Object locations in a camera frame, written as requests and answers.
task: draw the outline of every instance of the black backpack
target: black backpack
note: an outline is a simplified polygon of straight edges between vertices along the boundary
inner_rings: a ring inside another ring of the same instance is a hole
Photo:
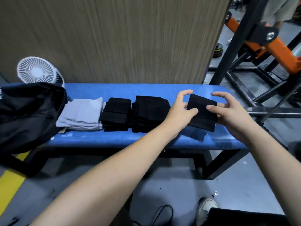
[[[48,141],[67,103],[66,90],[50,83],[0,88],[0,153],[19,154]]]

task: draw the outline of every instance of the concrete floor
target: concrete floor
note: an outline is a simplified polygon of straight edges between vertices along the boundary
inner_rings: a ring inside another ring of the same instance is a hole
[[[234,12],[233,15],[235,18],[241,17],[240,13]],[[288,43],[300,30],[299,26],[285,23],[280,30],[280,38]],[[219,42],[225,49],[232,35],[230,30],[223,28]],[[217,66],[220,60],[221,58],[213,59],[211,65]],[[208,73],[205,84],[209,83],[211,77],[212,74]],[[251,73],[241,73],[238,77],[255,96],[269,89],[267,84]],[[229,88],[241,101],[225,79],[221,85]],[[265,106],[275,105],[278,101],[278,97],[271,98]],[[273,118],[266,122],[266,127],[285,145],[292,145],[300,140],[301,120]],[[213,157],[218,153],[211,152]],[[102,160],[102,157],[96,156],[49,159],[42,170],[44,174],[24,181],[0,217],[0,226],[7,225],[16,216],[21,220],[15,226],[30,224],[68,185]],[[142,225],[150,225],[156,209],[169,204],[174,209],[173,225],[191,225],[199,198],[211,197],[215,191],[218,192],[215,200],[221,208],[283,214],[250,154],[213,181],[194,179],[193,170],[191,159],[157,159],[149,170],[150,175],[134,191],[130,210],[132,219]],[[170,215],[170,209],[164,209],[158,225],[168,220]]]

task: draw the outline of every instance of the left hand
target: left hand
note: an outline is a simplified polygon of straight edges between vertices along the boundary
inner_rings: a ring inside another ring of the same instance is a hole
[[[167,117],[163,121],[165,125],[170,127],[175,133],[179,133],[190,120],[199,112],[197,108],[186,110],[187,102],[183,102],[185,95],[192,94],[193,90],[180,91],[175,99],[175,103],[170,108]]]

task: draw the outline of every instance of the yellow tape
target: yellow tape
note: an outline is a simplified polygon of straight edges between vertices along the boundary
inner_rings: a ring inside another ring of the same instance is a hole
[[[18,154],[17,158],[23,161],[29,152]],[[11,170],[6,170],[0,177],[0,216],[13,199],[15,193],[25,180],[25,176]]]

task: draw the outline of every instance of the hand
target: hand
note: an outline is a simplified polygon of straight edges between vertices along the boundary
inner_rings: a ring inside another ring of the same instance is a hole
[[[183,102],[185,95],[192,94],[192,90],[183,90],[180,91],[175,99],[175,103],[171,106],[167,117],[163,121],[163,124],[166,124],[170,127],[176,134],[178,134],[190,120],[199,112],[197,108],[186,110],[187,102]]]
[[[218,123],[224,125],[237,140],[247,143],[248,132],[260,127],[229,93],[213,92],[212,96],[225,98],[227,103],[217,103],[217,106],[207,105],[207,110],[218,115]]]

